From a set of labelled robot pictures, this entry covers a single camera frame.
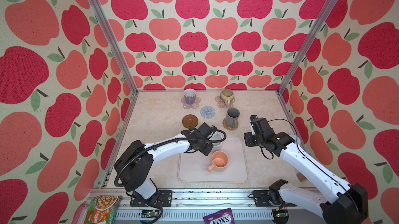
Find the brown round wooden coaster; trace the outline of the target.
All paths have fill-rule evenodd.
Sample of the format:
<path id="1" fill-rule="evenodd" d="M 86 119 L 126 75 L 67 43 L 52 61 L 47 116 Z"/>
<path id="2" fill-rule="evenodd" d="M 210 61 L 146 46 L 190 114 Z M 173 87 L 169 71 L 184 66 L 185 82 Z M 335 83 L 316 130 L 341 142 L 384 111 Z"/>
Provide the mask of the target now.
<path id="1" fill-rule="evenodd" d="M 182 124 L 186 129 L 195 128 L 198 125 L 198 118 L 195 115 L 188 114 L 183 117 Z"/>

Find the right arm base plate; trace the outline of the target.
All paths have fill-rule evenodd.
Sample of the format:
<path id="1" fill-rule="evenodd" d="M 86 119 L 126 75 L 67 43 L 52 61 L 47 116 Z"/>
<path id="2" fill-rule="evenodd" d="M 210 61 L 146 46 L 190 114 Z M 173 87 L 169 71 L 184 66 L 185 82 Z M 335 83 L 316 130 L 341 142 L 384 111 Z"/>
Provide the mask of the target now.
<path id="1" fill-rule="evenodd" d="M 257 207 L 296 207 L 295 204 L 284 202 L 279 193 L 273 190 L 254 190 L 248 197 L 255 201 Z"/>

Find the grey round woven coaster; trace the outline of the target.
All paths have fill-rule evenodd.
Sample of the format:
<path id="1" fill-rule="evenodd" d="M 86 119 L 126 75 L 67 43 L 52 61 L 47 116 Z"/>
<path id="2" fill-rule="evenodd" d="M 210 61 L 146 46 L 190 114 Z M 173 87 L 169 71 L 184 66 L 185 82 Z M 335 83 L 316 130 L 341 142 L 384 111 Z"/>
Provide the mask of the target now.
<path id="1" fill-rule="evenodd" d="M 216 111 L 213 107 L 211 106 L 204 106 L 201 111 L 200 114 L 203 118 L 205 119 L 211 119 L 215 116 Z"/>

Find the white mug purple handle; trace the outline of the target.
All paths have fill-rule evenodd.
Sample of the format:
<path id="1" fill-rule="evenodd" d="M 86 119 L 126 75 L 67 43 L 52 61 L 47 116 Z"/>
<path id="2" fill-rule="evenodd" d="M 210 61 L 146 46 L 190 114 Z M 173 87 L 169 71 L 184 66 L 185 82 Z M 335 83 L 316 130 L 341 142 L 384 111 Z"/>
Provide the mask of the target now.
<path id="1" fill-rule="evenodd" d="M 184 100 L 188 105 L 192 105 L 196 100 L 196 91 L 194 89 L 186 89 L 184 91 Z"/>

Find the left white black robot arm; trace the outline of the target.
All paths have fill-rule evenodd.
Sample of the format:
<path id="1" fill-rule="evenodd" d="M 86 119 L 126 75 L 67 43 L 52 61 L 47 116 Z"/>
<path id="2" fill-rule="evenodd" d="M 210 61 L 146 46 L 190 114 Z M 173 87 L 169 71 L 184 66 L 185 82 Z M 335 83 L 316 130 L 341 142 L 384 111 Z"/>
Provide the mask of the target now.
<path id="1" fill-rule="evenodd" d="M 183 130 L 173 138 L 161 142 L 144 144 L 136 140 L 114 164 L 114 185 L 124 188 L 130 197 L 139 199 L 147 206 L 155 206 L 160 192 L 148 178 L 153 165 L 173 155 L 200 152 L 207 156 L 214 144 L 222 143 L 227 135 L 215 126 Z"/>

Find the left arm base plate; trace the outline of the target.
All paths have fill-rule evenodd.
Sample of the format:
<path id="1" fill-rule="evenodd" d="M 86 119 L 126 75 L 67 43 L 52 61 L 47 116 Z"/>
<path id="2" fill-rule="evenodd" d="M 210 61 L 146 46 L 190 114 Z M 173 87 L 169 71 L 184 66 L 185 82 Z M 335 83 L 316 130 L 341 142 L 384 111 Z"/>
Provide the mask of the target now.
<path id="1" fill-rule="evenodd" d="M 172 190 L 159 190 L 149 199 L 144 199 L 139 193 L 133 192 L 130 206 L 132 207 L 146 207 L 146 202 L 156 206 L 171 207 Z"/>

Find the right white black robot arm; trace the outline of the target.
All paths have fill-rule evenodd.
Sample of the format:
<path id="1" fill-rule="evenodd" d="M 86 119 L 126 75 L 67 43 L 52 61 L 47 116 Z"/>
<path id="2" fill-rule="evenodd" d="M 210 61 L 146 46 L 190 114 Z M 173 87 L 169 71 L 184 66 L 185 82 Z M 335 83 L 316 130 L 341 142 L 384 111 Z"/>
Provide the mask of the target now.
<path id="1" fill-rule="evenodd" d="M 352 185 L 327 170 L 297 143 L 296 135 L 280 132 L 244 134 L 247 147 L 265 148 L 296 168 L 318 189 L 318 193 L 300 189 L 280 179 L 269 187 L 268 200 L 273 206 L 292 203 L 325 220 L 328 224 L 361 224 L 368 218 L 368 193 L 359 183 Z"/>

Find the tan round rattan coaster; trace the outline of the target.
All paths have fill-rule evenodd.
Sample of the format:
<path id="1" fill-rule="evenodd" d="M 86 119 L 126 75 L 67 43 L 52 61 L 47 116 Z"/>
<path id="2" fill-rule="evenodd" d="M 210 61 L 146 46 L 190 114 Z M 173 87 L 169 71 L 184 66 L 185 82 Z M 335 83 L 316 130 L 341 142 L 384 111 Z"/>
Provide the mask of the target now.
<path id="1" fill-rule="evenodd" d="M 233 120 L 233 126 L 227 125 L 226 119 L 223 119 L 222 124 L 225 129 L 230 131 L 236 130 L 239 127 L 239 121 L 236 120 Z"/>

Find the pink flower coaster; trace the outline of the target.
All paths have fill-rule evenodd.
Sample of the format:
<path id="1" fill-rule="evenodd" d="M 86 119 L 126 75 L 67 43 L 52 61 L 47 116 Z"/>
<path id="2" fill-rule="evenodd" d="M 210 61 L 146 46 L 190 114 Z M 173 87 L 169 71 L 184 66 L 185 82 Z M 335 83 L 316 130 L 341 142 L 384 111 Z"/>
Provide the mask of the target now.
<path id="1" fill-rule="evenodd" d="M 220 98 L 220 96 L 215 97 L 215 101 L 217 102 L 217 106 L 219 108 L 233 108 L 234 107 L 234 103 L 235 103 L 235 98 L 230 102 L 230 104 L 227 106 Z"/>
<path id="2" fill-rule="evenodd" d="M 186 103 L 185 98 L 181 99 L 181 102 L 183 103 L 183 108 L 184 109 L 197 109 L 200 106 L 201 98 L 196 97 L 195 102 L 193 104 L 188 104 Z"/>

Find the dark grey mug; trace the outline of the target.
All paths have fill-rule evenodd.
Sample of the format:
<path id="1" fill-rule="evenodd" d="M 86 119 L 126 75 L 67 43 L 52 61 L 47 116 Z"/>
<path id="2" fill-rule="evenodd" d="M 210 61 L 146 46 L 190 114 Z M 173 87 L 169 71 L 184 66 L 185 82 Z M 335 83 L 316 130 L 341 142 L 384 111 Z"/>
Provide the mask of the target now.
<path id="1" fill-rule="evenodd" d="M 237 108 L 230 108 L 226 114 L 227 125 L 233 126 L 233 120 L 239 121 L 240 111 Z"/>

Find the beige mug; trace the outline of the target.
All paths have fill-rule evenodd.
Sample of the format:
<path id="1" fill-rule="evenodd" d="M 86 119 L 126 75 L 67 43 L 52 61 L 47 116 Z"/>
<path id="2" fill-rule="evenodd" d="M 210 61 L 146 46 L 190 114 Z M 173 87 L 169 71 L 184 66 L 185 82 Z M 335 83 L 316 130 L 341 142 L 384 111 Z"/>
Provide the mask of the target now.
<path id="1" fill-rule="evenodd" d="M 220 99 L 226 107 L 232 107 L 234 102 L 234 92 L 231 89 L 224 89 L 220 93 Z"/>

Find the orange mug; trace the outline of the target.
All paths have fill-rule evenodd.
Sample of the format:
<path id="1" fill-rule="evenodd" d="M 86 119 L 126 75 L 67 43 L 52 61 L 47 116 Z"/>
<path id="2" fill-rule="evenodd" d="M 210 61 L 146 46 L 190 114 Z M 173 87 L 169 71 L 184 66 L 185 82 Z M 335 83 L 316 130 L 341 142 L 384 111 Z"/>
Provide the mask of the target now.
<path id="1" fill-rule="evenodd" d="M 229 163 L 228 155 L 223 151 L 216 151 L 212 155 L 212 163 L 208 167 L 208 172 L 223 172 Z"/>

